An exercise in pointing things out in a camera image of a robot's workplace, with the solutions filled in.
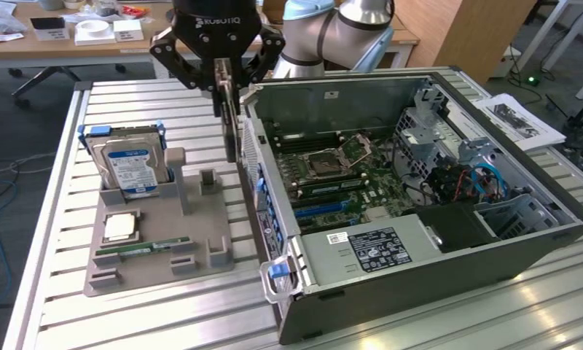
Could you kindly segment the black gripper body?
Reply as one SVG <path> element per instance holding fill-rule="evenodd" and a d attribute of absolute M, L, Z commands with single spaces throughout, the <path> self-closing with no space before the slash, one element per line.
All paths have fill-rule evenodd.
<path fill-rule="evenodd" d="M 238 58 L 260 31 L 254 1 L 171 2 L 175 38 L 199 58 Z"/>

